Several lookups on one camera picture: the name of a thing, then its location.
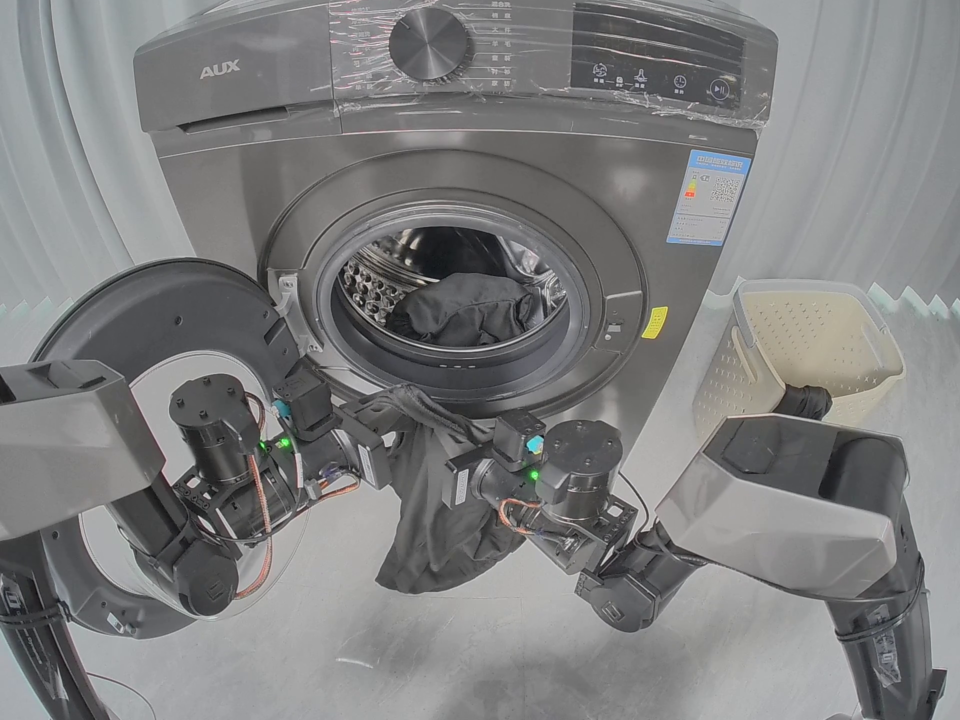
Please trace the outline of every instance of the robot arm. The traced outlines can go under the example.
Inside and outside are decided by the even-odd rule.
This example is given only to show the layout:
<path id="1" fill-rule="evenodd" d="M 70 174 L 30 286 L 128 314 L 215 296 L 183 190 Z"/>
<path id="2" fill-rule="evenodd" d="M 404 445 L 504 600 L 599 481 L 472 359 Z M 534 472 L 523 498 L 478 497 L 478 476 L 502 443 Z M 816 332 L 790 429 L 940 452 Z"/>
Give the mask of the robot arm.
<path id="1" fill-rule="evenodd" d="M 0 421 L 14 423 L 0 424 L 0 445 L 8 453 L 16 441 L 50 444 L 34 467 L 11 470 L 29 475 L 25 489 L 3 493 L 30 503 L 37 499 L 24 495 L 39 493 L 49 508 L 38 477 L 63 481 L 58 462 L 110 474 L 97 492 L 69 489 L 55 513 L 38 516 L 16 500 L 0 512 L 17 515 L 0 523 L 0 625 L 56 718 L 106 715 L 73 651 L 69 611 L 56 599 L 37 530 L 109 501 L 140 568 L 186 610 L 213 616 L 244 594 L 236 588 L 241 547 L 267 541 L 343 475 L 378 489 L 390 482 L 378 429 L 352 406 L 333 406 L 306 362 L 274 388 L 285 431 L 270 440 L 260 440 L 262 424 L 234 378 L 181 386 L 170 413 L 196 464 L 172 485 L 122 377 L 88 361 L 10 371 L 0 375 L 15 379 L 0 381 Z M 75 434 L 79 427 L 63 421 L 77 419 L 78 407 L 86 408 L 81 427 L 101 438 L 59 440 L 41 428 L 53 414 L 57 428 Z M 547 430 L 514 411 L 498 417 L 489 443 L 441 465 L 442 498 L 450 509 L 485 500 L 561 570 L 579 574 L 577 594 L 621 631 L 653 624 L 707 563 L 821 599 L 864 717 L 930 719 L 946 672 L 931 666 L 924 565 L 897 438 L 777 414 L 729 418 L 659 504 L 659 522 L 633 539 L 638 511 L 611 493 L 622 454 L 618 430 L 602 421 Z"/>
<path id="2" fill-rule="evenodd" d="M 826 603 L 865 718 L 932 717 L 947 673 L 931 664 L 898 438 L 779 414 L 729 418 L 659 504 L 659 522 L 627 542 L 637 512 L 610 494 L 616 429 L 567 421 L 544 432 L 529 414 L 497 426 L 491 446 L 447 464 L 448 505 L 469 473 L 501 517 L 518 507 L 516 530 L 579 571 L 577 594 L 609 626 L 649 627 L 695 570 L 718 565 Z"/>

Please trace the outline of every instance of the washing machine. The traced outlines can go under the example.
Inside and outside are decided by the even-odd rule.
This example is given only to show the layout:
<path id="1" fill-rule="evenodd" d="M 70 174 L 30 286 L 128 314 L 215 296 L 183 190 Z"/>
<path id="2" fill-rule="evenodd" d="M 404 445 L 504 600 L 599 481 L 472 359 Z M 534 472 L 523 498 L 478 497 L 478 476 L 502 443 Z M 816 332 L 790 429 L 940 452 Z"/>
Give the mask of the washing machine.
<path id="1" fill-rule="evenodd" d="M 345 400 L 603 419 L 629 450 L 735 219 L 774 33 L 714 0 L 227 0 L 134 58 L 198 256 L 267 289 Z M 456 273 L 520 282 L 520 335 L 392 331 Z"/>

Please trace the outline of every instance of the plastic basket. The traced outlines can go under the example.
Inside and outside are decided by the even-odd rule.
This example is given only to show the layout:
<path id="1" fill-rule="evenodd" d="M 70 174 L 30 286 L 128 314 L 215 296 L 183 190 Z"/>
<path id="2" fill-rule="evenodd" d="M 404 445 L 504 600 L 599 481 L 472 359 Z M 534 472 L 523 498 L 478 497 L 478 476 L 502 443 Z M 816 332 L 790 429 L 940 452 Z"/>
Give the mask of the plastic basket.
<path id="1" fill-rule="evenodd" d="M 857 286 L 822 280 L 751 280 L 693 401 L 703 441 L 727 417 L 768 413 L 786 384 L 820 386 L 825 420 L 859 426 L 904 377 L 904 354 L 877 307 Z"/>

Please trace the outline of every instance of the control panel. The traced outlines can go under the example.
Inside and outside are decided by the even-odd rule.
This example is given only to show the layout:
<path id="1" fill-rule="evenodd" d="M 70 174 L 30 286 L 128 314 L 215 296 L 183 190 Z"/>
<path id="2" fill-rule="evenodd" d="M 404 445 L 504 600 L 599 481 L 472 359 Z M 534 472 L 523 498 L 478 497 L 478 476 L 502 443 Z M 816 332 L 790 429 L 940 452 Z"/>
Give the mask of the control panel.
<path id="1" fill-rule="evenodd" d="M 710 0 L 239 1 L 137 51 L 145 131 L 433 94 L 636 103 L 750 127 L 769 116 L 776 36 Z"/>
<path id="2" fill-rule="evenodd" d="M 708 22 L 665 7 L 574 0 L 333 2 L 333 94 L 626 93 L 734 113 L 746 41 Z"/>
<path id="3" fill-rule="evenodd" d="M 654 9 L 577 3 L 570 86 L 736 109 L 744 40 Z"/>

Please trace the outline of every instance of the cable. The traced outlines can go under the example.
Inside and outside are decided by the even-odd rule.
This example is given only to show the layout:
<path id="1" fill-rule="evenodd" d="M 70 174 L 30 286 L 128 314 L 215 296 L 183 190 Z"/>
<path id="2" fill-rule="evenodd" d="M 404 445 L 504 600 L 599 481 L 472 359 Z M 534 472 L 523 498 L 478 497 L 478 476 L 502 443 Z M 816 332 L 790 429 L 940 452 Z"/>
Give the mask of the cable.
<path id="1" fill-rule="evenodd" d="M 344 494 L 349 494 L 351 491 L 356 491 L 358 488 L 360 488 L 360 478 L 357 477 L 357 475 L 355 475 L 353 472 L 344 472 L 343 474 L 345 474 L 347 477 L 352 477 L 353 482 L 348 486 L 338 487 L 336 490 L 331 490 L 330 493 L 321 493 L 315 503 L 319 504 L 321 501 L 327 501 L 329 498 L 342 497 Z"/>
<path id="2" fill-rule="evenodd" d="M 874 624 L 871 627 L 868 627 L 865 630 L 851 631 L 847 634 L 841 634 L 839 631 L 834 630 L 834 635 L 837 636 L 837 641 L 842 643 L 858 643 L 869 641 L 872 638 L 882 635 L 885 632 L 889 632 L 895 627 L 900 626 L 907 617 L 913 612 L 914 607 L 917 605 L 917 601 L 920 599 L 920 595 L 924 591 L 924 575 L 925 575 L 924 559 L 919 559 L 919 580 L 917 583 L 917 588 L 914 589 L 913 596 L 910 598 L 910 602 L 906 604 L 906 607 L 894 616 L 891 619 L 886 621 L 880 621 Z"/>
<path id="3" fill-rule="evenodd" d="M 58 621 L 73 621 L 70 608 L 63 600 L 34 613 L 11 613 L 0 615 L 0 627 L 8 630 L 34 630 L 55 624 Z"/>
<path id="4" fill-rule="evenodd" d="M 356 491 L 360 487 L 362 481 L 353 472 L 343 472 L 342 474 L 346 475 L 347 477 L 353 478 L 354 482 L 351 485 L 337 488 L 336 490 L 333 490 L 330 493 L 322 493 L 320 497 L 316 501 L 314 501 L 312 504 L 308 504 L 306 507 L 303 507 L 302 509 L 291 511 L 280 522 L 276 523 L 276 525 L 271 526 L 269 534 L 261 534 L 258 536 L 252 536 L 250 538 L 237 538 L 236 536 L 232 536 L 232 535 L 222 535 L 222 534 L 214 533 L 213 531 L 210 531 L 207 528 L 205 528 L 203 525 L 199 525 L 199 530 L 201 530 L 204 534 L 209 536 L 211 539 L 215 539 L 218 542 L 226 542 L 231 545 L 249 545 L 249 546 L 262 545 L 264 542 L 270 540 L 271 537 L 274 537 L 277 534 L 279 534 L 290 523 L 294 522 L 294 520 L 296 520 L 300 515 L 303 515 L 308 510 L 312 509 L 315 505 L 319 504 L 321 501 L 326 501 L 327 499 L 334 498 L 334 497 L 342 497 L 344 494 L 349 494 L 351 491 Z"/>
<path id="5" fill-rule="evenodd" d="M 500 506 L 496 510 L 496 513 L 500 516 L 500 522 L 506 525 L 514 534 L 534 536 L 537 533 L 536 531 L 531 531 L 529 528 L 524 528 L 522 525 L 514 525 L 512 522 L 510 522 L 506 512 L 508 504 L 519 504 L 522 507 L 529 507 L 533 510 L 539 510 L 541 505 L 536 501 L 522 501 L 519 498 L 505 498 L 500 502 Z"/>
<path id="6" fill-rule="evenodd" d="M 263 405 L 263 400 L 257 397 L 252 391 L 245 391 L 243 397 L 246 398 L 247 403 L 253 402 L 253 404 L 256 405 L 256 425 L 260 430 L 260 437 L 262 438 L 263 430 L 267 426 L 267 409 Z"/>
<path id="7" fill-rule="evenodd" d="M 264 411 L 264 422 L 266 422 L 266 416 L 266 411 Z M 249 462 L 249 470 L 253 475 L 253 483 L 256 486 L 256 495 L 260 500 L 260 512 L 263 513 L 263 531 L 267 536 L 267 552 L 263 556 L 263 565 L 260 567 L 260 574 L 252 584 L 237 592 L 234 598 L 235 600 L 243 600 L 245 597 L 250 597 L 263 587 L 264 582 L 267 581 L 267 577 L 270 575 L 270 566 L 274 562 L 274 540 L 271 535 L 270 509 L 267 507 L 267 494 L 264 493 L 263 482 L 260 480 L 260 467 L 254 456 L 247 456 L 246 460 Z"/>
<path id="8" fill-rule="evenodd" d="M 642 531 L 647 527 L 647 523 L 650 522 L 650 509 L 647 507 L 647 502 L 643 500 L 643 496 L 641 496 L 641 492 L 634 487 L 634 484 L 630 482 L 630 478 L 623 473 L 623 470 L 620 470 L 617 474 L 619 474 L 620 477 L 623 478 L 623 482 L 625 482 L 628 486 L 630 486 L 630 490 L 633 491 L 633 495 L 637 499 L 639 499 L 640 506 L 643 507 L 643 522 L 640 523 L 640 527 L 637 529 L 639 531 Z"/>
<path id="9" fill-rule="evenodd" d="M 521 534 L 522 536 L 536 536 L 539 539 L 546 539 L 546 541 L 553 542 L 558 545 L 564 545 L 567 542 L 569 536 L 565 534 L 558 534 L 553 531 L 545 531 L 543 528 L 530 530 L 529 528 L 524 528 L 522 525 L 514 525 L 513 522 L 510 522 L 510 518 L 507 516 L 508 504 L 519 504 L 523 507 L 529 507 L 533 510 L 540 510 L 543 505 L 537 501 L 522 501 L 522 499 L 519 498 L 505 498 L 503 501 L 501 501 L 496 513 L 500 516 L 500 522 L 506 525 L 514 534 Z"/>
<path id="10" fill-rule="evenodd" d="M 650 531 L 648 531 L 647 533 L 654 531 L 657 525 L 658 523 L 654 522 L 653 526 L 651 526 L 650 528 Z M 687 563 L 688 565 L 691 565 L 691 566 L 716 566 L 719 569 L 725 569 L 725 570 L 732 571 L 733 573 L 739 573 L 741 576 L 746 576 L 748 579 L 752 579 L 754 582 L 760 582 L 762 585 L 769 587 L 773 590 L 776 590 L 779 593 L 792 594 L 792 595 L 796 595 L 797 597 L 804 597 L 807 600 L 818 600 L 821 603 L 892 603 L 892 602 L 895 602 L 897 598 L 901 597 L 902 595 L 913 594 L 914 598 L 910 603 L 910 606 L 912 607 L 913 605 L 916 605 L 916 602 L 917 602 L 916 597 L 918 594 L 918 590 L 924 585 L 925 564 L 924 564 L 923 557 L 920 557 L 919 559 L 917 585 L 912 589 L 904 589 L 903 591 L 900 591 L 900 592 L 891 592 L 890 594 L 882 595 L 879 597 L 859 597 L 859 596 L 834 597 L 832 595 L 817 594 L 816 592 L 805 592 L 801 589 L 793 589 L 789 586 L 783 586 L 776 582 L 767 581 L 766 579 L 762 579 L 759 576 L 754 576 L 751 573 L 745 573 L 744 571 L 731 567 L 730 565 L 726 565 L 723 562 L 718 562 L 715 559 L 705 558 L 705 557 L 702 557 L 701 555 L 694 555 L 690 552 L 673 552 L 667 549 L 667 547 L 660 542 L 659 536 L 656 537 L 657 543 L 659 544 L 659 548 L 641 543 L 641 538 L 642 538 L 641 534 L 637 534 L 636 536 L 634 536 L 633 544 L 639 547 L 640 549 L 645 549 L 648 552 L 653 552 L 655 555 L 667 555 L 669 557 L 672 557 L 674 560 L 680 561 L 682 563 Z"/>
<path id="11" fill-rule="evenodd" d="M 136 688 L 130 685 L 127 685 L 126 682 L 122 682 L 119 679 L 109 678 L 106 675 L 98 675 L 96 672 L 87 672 L 86 676 L 88 678 L 96 678 L 97 680 L 103 680 L 103 681 L 106 681 L 107 683 L 113 683 L 114 686 L 119 686 L 122 689 L 128 690 L 134 696 L 138 696 L 140 698 L 140 701 L 142 701 L 145 705 L 147 705 L 147 709 L 150 710 L 150 714 L 153 716 L 153 720 L 157 720 L 157 712 L 154 710 L 154 705 L 150 703 L 150 699 L 148 699 L 146 696 L 140 693 L 140 691 L 138 691 Z"/>
<path id="12" fill-rule="evenodd" d="M 280 424 L 280 427 L 283 429 L 283 434 L 287 436 L 287 439 L 290 441 L 291 448 L 294 450 L 294 466 L 296 469 L 296 503 L 299 504 L 301 491 L 304 489 L 304 457 L 300 452 L 300 444 L 297 442 L 297 436 L 293 433 L 293 430 L 287 423 L 287 419 L 281 415 L 280 409 L 275 405 L 270 405 L 270 412 Z"/>

